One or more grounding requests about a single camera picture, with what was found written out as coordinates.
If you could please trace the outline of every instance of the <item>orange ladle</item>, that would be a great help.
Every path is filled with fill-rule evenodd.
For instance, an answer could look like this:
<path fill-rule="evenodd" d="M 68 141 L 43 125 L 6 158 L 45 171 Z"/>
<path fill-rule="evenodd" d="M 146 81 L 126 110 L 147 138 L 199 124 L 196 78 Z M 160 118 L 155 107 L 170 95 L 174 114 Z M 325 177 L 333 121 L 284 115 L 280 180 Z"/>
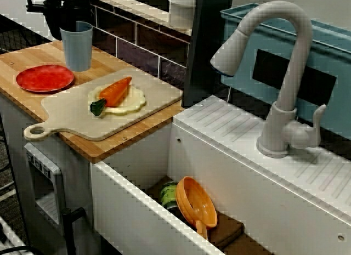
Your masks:
<path fill-rule="evenodd" d="M 177 185 L 175 199 L 184 218 L 208 240 L 207 229 L 217 225 L 217 213 L 204 189 L 195 179 L 184 177 Z"/>

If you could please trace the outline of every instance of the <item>gray faucet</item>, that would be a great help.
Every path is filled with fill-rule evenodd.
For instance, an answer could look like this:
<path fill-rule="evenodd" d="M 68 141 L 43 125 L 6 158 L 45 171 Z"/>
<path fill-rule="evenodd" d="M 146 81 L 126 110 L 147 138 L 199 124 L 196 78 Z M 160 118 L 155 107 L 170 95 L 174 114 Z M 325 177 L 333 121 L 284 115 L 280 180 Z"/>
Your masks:
<path fill-rule="evenodd" d="M 297 149 L 320 144 L 320 120 L 326 105 L 313 114 L 313 127 L 295 121 L 295 102 L 312 43 L 312 24 L 307 14 L 297 5 L 284 1 L 264 3 L 252 9 L 240 22 L 235 32 L 211 59 L 211 65 L 221 74 L 233 77 L 239 68 L 251 33 L 262 22 L 283 18 L 294 25 L 297 39 L 276 102 L 270 108 L 257 149 L 273 158 L 288 154 L 288 146 Z"/>

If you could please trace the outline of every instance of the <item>cutting board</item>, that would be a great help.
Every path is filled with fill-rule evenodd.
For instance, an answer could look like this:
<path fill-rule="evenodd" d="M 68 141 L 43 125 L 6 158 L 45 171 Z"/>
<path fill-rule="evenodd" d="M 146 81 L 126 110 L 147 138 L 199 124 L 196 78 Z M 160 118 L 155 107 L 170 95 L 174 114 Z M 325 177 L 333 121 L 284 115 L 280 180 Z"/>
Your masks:
<path fill-rule="evenodd" d="M 146 104 L 140 111 L 122 116 L 94 116 L 90 112 L 88 93 L 98 86 L 112 84 L 127 76 L 132 77 L 131 86 L 144 92 Z M 158 78 L 134 67 L 127 67 L 44 98 L 42 106 L 48 119 L 27 127 L 24 137 L 29 141 L 41 141 L 53 133 L 70 132 L 87 140 L 101 141 L 175 103 L 182 98 L 182 94 L 181 90 Z"/>

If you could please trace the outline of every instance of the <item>white jar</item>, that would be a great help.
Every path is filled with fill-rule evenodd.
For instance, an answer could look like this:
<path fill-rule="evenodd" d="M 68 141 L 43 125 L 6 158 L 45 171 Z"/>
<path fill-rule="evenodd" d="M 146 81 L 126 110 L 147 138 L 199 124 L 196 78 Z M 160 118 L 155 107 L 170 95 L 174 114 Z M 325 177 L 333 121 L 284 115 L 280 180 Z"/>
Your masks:
<path fill-rule="evenodd" d="M 169 22 L 180 29 L 192 29 L 196 0 L 168 0 Z"/>

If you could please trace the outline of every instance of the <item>faucet handle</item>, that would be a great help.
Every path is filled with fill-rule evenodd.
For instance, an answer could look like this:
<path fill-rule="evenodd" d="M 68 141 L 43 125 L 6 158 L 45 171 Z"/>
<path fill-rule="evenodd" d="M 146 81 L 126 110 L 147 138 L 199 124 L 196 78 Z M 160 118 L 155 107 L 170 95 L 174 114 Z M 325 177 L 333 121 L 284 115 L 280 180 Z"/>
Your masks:
<path fill-rule="evenodd" d="M 291 121 L 284 128 L 282 135 L 284 140 L 296 149 L 317 147 L 320 144 L 320 120 L 327 108 L 327 105 L 318 107 L 313 113 L 313 127 Z"/>
<path fill-rule="evenodd" d="M 327 109 L 327 105 L 323 104 L 319 106 L 315 112 L 313 113 L 313 128 L 306 129 L 309 132 L 310 143 L 309 147 L 317 147 L 320 144 L 320 120 L 322 119 L 325 110 Z"/>

